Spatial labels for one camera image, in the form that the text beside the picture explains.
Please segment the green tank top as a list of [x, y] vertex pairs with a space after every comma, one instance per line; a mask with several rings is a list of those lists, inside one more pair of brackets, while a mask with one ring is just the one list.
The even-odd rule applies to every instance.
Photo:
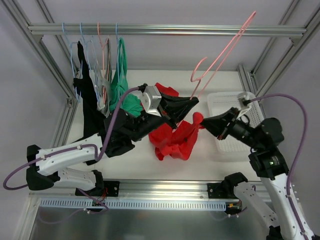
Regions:
[[[127, 81], [127, 55], [125, 41], [122, 37], [118, 39], [117, 47], [117, 62], [115, 67], [115, 74], [110, 84], [112, 97], [110, 98], [109, 109], [111, 112], [115, 110], [120, 98], [129, 89], [129, 84]], [[124, 98], [121, 103], [121, 108], [134, 117], [138, 117], [143, 110], [141, 101], [137, 96], [131, 93], [129, 93]]]

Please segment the red tank top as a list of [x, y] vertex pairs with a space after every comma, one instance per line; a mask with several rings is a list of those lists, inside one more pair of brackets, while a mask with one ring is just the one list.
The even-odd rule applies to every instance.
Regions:
[[166, 156], [188, 160], [198, 139], [199, 130], [203, 129], [201, 126], [203, 120], [202, 113], [194, 112], [192, 123], [183, 120], [175, 130], [165, 123], [149, 133], [148, 138], [155, 147], [156, 157], [160, 161]]

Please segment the pink plastic hanger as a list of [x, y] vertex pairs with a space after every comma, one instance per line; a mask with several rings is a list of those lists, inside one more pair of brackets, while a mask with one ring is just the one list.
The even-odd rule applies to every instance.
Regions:
[[250, 26], [251, 22], [255, 18], [256, 14], [257, 14], [256, 11], [252, 12], [252, 14], [248, 17], [248, 19], [240, 27], [239, 31], [232, 37], [232, 39], [229, 41], [229, 43], [225, 46], [225, 48], [221, 51], [221, 53], [216, 57], [216, 59], [212, 62], [212, 64], [207, 68], [207, 70], [201, 76], [195, 78], [195, 74], [196, 74], [198, 68], [207, 59], [207, 57], [204, 57], [203, 59], [201, 59], [198, 62], [198, 64], [195, 66], [195, 68], [192, 71], [191, 76], [190, 76], [190, 82], [191, 83], [196, 82], [196, 86], [195, 86], [195, 88], [194, 88], [194, 90], [193, 90], [193, 92], [192, 92], [192, 94], [190, 96], [190, 99], [192, 99], [195, 96], [195, 94], [196, 94], [196, 92], [197, 92], [197, 90], [198, 90], [198, 88], [199, 88], [199, 86], [201, 84], [202, 79], [208, 74], [208, 72], [211, 71], [213, 66], [220, 60], [220, 58], [223, 57], [222, 60], [220, 61], [219, 65], [216, 67], [216, 69], [214, 70], [214, 72], [212, 73], [212, 75], [210, 76], [208, 81], [206, 82], [206, 84], [203, 86], [203, 88], [201, 89], [201, 91], [197, 95], [198, 98], [201, 96], [201, 94], [204, 92], [206, 87], [209, 85], [210, 81], [217, 74], [218, 70], [221, 68], [221, 66], [226, 61], [226, 59], [228, 58], [230, 53], [233, 51], [233, 49], [235, 48], [235, 46], [237, 45], [237, 43], [239, 42], [241, 37], [244, 35], [244, 33], [246, 32], [247, 28]]

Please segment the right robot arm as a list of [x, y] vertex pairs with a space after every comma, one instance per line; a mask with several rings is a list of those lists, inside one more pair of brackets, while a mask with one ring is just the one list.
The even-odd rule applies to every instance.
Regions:
[[201, 126], [218, 140], [231, 136], [251, 148], [249, 163], [260, 178], [272, 202], [270, 208], [250, 186], [248, 179], [236, 172], [219, 185], [228, 198], [237, 197], [260, 223], [267, 240], [318, 240], [299, 209], [289, 182], [290, 171], [278, 145], [284, 140], [282, 126], [276, 118], [266, 118], [251, 127], [232, 107], [223, 114], [202, 120]]

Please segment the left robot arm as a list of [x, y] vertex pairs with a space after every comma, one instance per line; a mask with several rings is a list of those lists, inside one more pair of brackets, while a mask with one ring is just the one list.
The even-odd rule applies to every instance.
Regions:
[[131, 151], [135, 142], [164, 124], [176, 129], [198, 102], [195, 96], [179, 97], [145, 91], [139, 116], [116, 108], [104, 119], [104, 129], [99, 133], [57, 148], [41, 149], [30, 145], [27, 148], [30, 163], [26, 170], [27, 187], [32, 191], [71, 187], [98, 196], [105, 189], [102, 173], [75, 170], [71, 166], [79, 163], [94, 165], [103, 157], [121, 156]]

